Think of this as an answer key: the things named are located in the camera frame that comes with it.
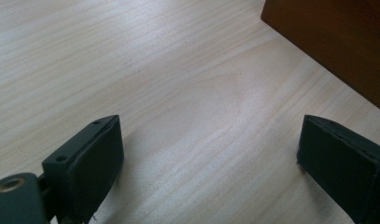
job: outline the light wood surface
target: light wood surface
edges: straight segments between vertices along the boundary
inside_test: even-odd
[[[91,223],[351,223],[296,164],[303,115],[380,145],[380,110],[263,4],[0,0],[0,178],[119,114],[125,162]]]

